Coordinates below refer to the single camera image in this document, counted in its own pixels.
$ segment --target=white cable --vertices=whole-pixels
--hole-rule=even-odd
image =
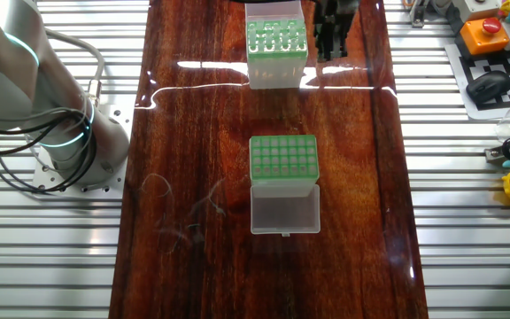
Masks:
[[[77,47],[88,50],[89,53],[91,53],[92,55],[94,55],[94,57],[97,58],[97,70],[96,70],[96,75],[94,76],[94,80],[99,81],[102,78],[102,73],[104,72],[104,68],[105,68],[105,60],[104,60],[104,56],[102,55],[102,53],[98,49],[96,49],[96,47],[94,47],[91,44],[86,43],[80,39],[77,39],[73,36],[64,35],[59,32],[50,30],[47,27],[44,29],[44,31],[46,31],[46,34],[50,37],[53,37],[57,40],[60,40],[60,41],[66,42],[66,43],[70,43]]]

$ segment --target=black cable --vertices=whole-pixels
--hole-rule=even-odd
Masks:
[[[91,132],[91,124],[89,123],[88,119],[86,119],[84,122],[83,122],[83,125],[84,125],[84,135],[87,136],[87,138],[90,138],[90,146],[89,148],[91,149],[91,154],[90,156],[88,157],[88,154],[90,152],[89,148],[86,148],[82,153],[81,153],[81,160],[80,160],[80,163],[78,165],[78,167],[73,171],[73,173],[71,175],[69,175],[62,183],[59,183],[58,185],[56,186],[53,186],[52,188],[49,188],[49,189],[46,189],[46,190],[43,190],[43,189],[39,189],[38,187],[35,187],[34,185],[31,185],[31,184],[28,184],[24,181],[22,181],[20,178],[18,178],[13,172],[11,172],[11,170],[5,165],[3,159],[1,158],[0,156],[0,164],[2,166],[2,168],[4,169],[4,171],[10,175],[16,182],[18,183],[21,183],[23,184],[24,186],[26,186],[26,188],[22,188],[16,184],[14,184],[12,181],[10,181],[9,179],[7,179],[3,173],[0,171],[0,177],[1,179],[6,182],[8,185],[10,185],[12,188],[18,190],[18,191],[30,191],[30,192],[33,192],[33,193],[48,193],[48,192],[52,192],[52,191],[63,191],[65,190],[66,188],[74,185],[75,183],[77,183],[87,172],[88,170],[91,168],[91,166],[93,165],[94,163],[94,160],[96,159],[96,155],[97,155],[97,141],[96,141],[96,137],[92,134]]]
[[[14,131],[0,130],[0,135],[11,136],[11,135],[20,135],[20,134],[33,133],[33,132],[35,132],[35,131],[37,131],[39,129],[47,128],[49,125],[51,125],[52,123],[54,123],[56,121],[58,121],[58,122],[64,121],[65,119],[67,119],[69,117],[72,117],[75,114],[78,114],[78,113],[77,112],[65,113],[65,115],[57,117],[56,119],[54,119],[52,121],[48,121],[48,122],[46,122],[44,124],[37,125],[37,126],[35,126],[33,128],[26,128],[26,129],[21,129],[21,130],[14,130]]]
[[[16,152],[21,152],[23,150],[26,150],[27,148],[31,147],[31,146],[34,146],[35,144],[39,143],[41,140],[43,140],[58,124],[60,124],[60,122],[56,122],[56,123],[53,123],[52,125],[50,125],[47,129],[45,129],[41,135],[39,135],[36,139],[33,140],[33,142],[29,143],[29,144],[25,144],[23,146],[20,146],[20,147],[17,147],[17,148],[14,148],[12,150],[7,150],[7,151],[1,151],[0,152],[0,156],[4,156],[4,155],[11,155],[11,154],[14,154]]]

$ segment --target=cable bundle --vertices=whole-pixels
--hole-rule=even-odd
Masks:
[[[85,113],[71,110],[71,109],[64,109],[64,108],[57,108],[54,110],[50,110],[46,113],[40,113],[34,116],[31,116],[26,119],[19,119],[19,120],[32,120],[33,118],[39,118],[44,115],[49,115],[53,113],[64,113],[63,115],[57,117],[56,119],[46,122],[42,125],[28,128],[28,129],[22,129],[22,130],[12,130],[12,131],[5,131],[0,130],[0,135],[7,135],[7,136],[15,136],[15,135],[22,135],[27,133],[32,133],[40,129],[44,129],[44,131],[39,135],[36,139],[34,139],[32,142],[29,142],[23,146],[14,148],[12,150],[8,151],[0,151],[0,165],[3,168],[4,172],[12,177],[12,179],[16,182],[21,184],[22,186],[17,185],[16,183],[12,182],[8,178],[4,176],[4,173],[0,170],[0,177],[2,180],[4,180],[7,184],[9,184],[12,188],[18,190],[18,191],[30,191],[33,193],[49,193],[53,191],[64,191],[67,187],[72,186],[76,182],[78,182],[85,174],[88,172],[89,168],[94,163],[94,159],[96,158],[96,151],[97,151],[97,142],[96,137],[92,134],[92,128],[91,123],[89,122],[88,117]],[[83,143],[84,145],[81,148],[80,151],[80,160],[78,161],[78,164],[76,165],[76,168],[74,171],[62,182],[58,185],[49,188],[49,189],[39,189],[38,187],[31,185],[29,183],[24,182],[20,178],[18,178],[11,170],[5,165],[3,156],[11,155],[16,152],[20,152],[23,150],[26,150],[27,148],[30,148],[43,140],[56,126],[58,126],[60,123],[68,120],[68,119],[75,119],[76,124],[75,126],[80,126],[82,128],[83,132]],[[11,119],[0,119],[0,121],[11,121]]]

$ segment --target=clear plastic lid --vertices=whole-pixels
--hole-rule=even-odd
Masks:
[[[251,233],[289,234],[320,232],[320,187],[306,197],[256,198],[251,188]]]
[[[304,19],[300,1],[245,4],[245,21]]]

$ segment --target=orange button housing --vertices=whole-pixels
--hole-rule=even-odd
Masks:
[[[494,34],[485,34],[483,32],[485,20],[487,18],[468,21],[460,30],[460,35],[472,55],[501,51],[509,44],[509,36],[504,28]]]

